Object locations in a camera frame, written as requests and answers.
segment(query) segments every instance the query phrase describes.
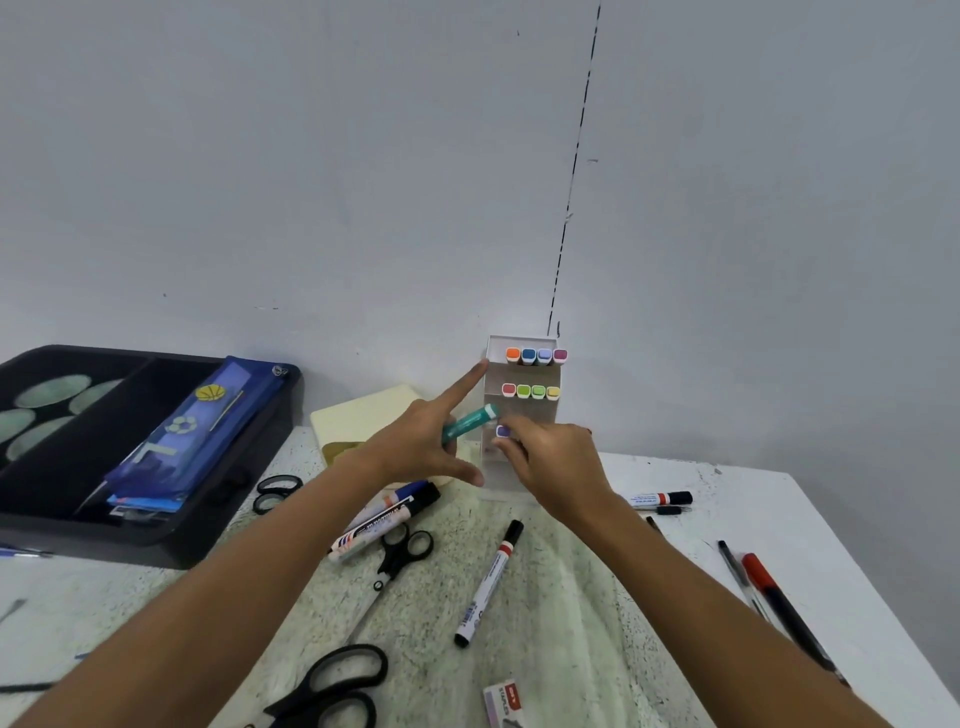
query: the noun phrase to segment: white marker organizer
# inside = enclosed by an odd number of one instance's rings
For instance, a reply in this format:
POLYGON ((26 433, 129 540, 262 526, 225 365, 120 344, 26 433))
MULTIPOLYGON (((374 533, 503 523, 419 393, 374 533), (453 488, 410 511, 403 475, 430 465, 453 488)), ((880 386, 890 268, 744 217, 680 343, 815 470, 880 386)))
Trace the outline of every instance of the white marker organizer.
MULTIPOLYGON (((558 364, 511 364, 507 361, 507 349, 556 349, 556 339, 538 339, 522 336, 491 336, 487 344, 487 358, 490 367, 484 377, 483 401, 497 408, 501 417, 507 415, 523 415, 538 423, 554 423, 557 421, 558 400, 548 400, 544 397, 535 400, 504 397, 503 384, 527 385, 531 388, 560 387, 563 398, 564 391, 561 385, 561 371, 558 364)), ((480 497, 489 500, 519 500, 532 501, 533 497, 516 478, 514 469, 499 449, 493 446, 496 440, 496 423, 483 426, 481 432, 480 470, 486 479, 486 485, 480 489, 480 497)))

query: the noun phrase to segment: permanent marker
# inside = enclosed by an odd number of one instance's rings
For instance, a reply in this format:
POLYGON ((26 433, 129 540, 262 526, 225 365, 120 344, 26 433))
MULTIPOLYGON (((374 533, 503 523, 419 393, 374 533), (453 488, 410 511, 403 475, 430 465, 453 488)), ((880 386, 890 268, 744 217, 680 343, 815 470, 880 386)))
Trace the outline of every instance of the permanent marker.
POLYGON ((647 493, 643 496, 629 496, 627 502, 635 511, 653 511, 659 505, 689 505, 693 502, 693 495, 689 491, 647 493))
POLYGON ((500 576, 503 575, 503 570, 507 566, 510 555, 514 552, 516 540, 520 538, 521 533, 523 533, 523 523, 510 521, 507 533, 503 537, 503 543, 500 544, 500 548, 496 550, 496 556, 493 557, 493 565, 487 571, 483 581, 480 582, 477 593, 473 596, 473 601, 467 607, 467 612, 460 621, 460 627, 453 636, 453 643, 458 647, 466 647, 473 639, 477 624, 480 623, 480 618, 483 617, 484 610, 490 603, 493 590, 496 589, 496 584, 500 580, 500 576))
POLYGON ((777 585, 777 582, 774 581, 774 577, 767 572, 767 569, 763 567, 760 560, 756 558, 755 553, 748 553, 743 557, 743 568, 750 576, 750 580, 754 582, 754 586, 761 590, 763 595, 767 597, 767 602, 773 607, 774 612, 776 612, 780 618, 780 622, 786 628, 786 631, 790 633, 790 637, 793 638, 793 641, 797 643, 800 649, 808 654, 817 665, 827 672, 832 672, 836 675, 837 680, 849 687, 850 683, 847 682, 847 678, 837 669, 837 665, 835 665, 829 655, 827 655, 824 646, 817 642, 817 638, 813 636, 813 632, 806 626, 804 619, 797 610, 794 609, 790 600, 786 598, 786 594, 783 593, 777 585))

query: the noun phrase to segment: pen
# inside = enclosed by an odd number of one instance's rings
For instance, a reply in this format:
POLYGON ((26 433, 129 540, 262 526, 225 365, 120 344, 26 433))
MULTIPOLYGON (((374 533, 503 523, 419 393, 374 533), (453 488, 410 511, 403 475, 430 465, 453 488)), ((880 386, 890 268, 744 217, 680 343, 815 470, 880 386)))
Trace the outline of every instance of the pen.
POLYGON ((740 564, 740 562, 733 558, 733 554, 731 553, 730 548, 727 546, 727 542, 718 541, 717 548, 720 549, 720 555, 723 556, 723 560, 727 562, 727 568, 730 570, 730 573, 733 574, 733 578, 736 579, 736 583, 740 585, 740 591, 742 591, 743 595, 747 597, 747 603, 754 608, 757 614, 773 624, 773 622, 770 620, 770 615, 767 614, 767 610, 763 608, 763 604, 760 601, 759 595, 750 585, 750 579, 747 578, 747 572, 743 570, 743 566, 740 564))
POLYGON ((770 575, 767 569, 763 567, 763 564, 760 563, 760 560, 756 558, 755 553, 748 553, 743 557, 743 568, 750 576, 750 580, 754 582, 754 586, 761 590, 763 595, 767 597, 770 606, 773 607, 774 612, 777 613, 786 631, 790 633, 790 636, 794 642, 800 646, 800 649, 808 654, 817 665, 828 672, 832 672, 841 683, 849 687, 850 683, 847 682, 847 678, 837 669, 837 666, 827 655, 827 651, 824 650, 824 646, 817 642, 817 638, 813 636, 813 632, 806 626, 806 622, 804 622, 797 610, 794 609, 790 600, 786 598, 786 595, 777 585, 777 582, 774 581, 774 577, 770 575))

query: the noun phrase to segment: marker cap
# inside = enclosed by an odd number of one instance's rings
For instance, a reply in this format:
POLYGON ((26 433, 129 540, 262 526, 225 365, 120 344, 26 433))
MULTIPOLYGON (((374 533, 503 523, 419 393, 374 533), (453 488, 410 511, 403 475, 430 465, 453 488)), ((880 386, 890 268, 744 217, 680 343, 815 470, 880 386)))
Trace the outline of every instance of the marker cap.
POLYGON ((510 525, 507 526, 507 533, 504 535, 503 540, 511 546, 516 546, 516 540, 520 538, 521 533, 523 533, 523 522, 510 521, 510 525))

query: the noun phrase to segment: blue pencil case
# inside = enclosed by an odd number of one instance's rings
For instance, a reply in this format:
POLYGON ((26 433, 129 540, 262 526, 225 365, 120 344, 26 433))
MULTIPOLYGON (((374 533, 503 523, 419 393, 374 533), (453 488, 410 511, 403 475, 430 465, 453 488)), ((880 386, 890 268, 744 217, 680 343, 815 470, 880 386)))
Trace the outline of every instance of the blue pencil case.
POLYGON ((107 473, 103 487, 112 493, 108 502, 186 500, 283 385, 287 371, 288 365, 228 356, 220 369, 107 473))

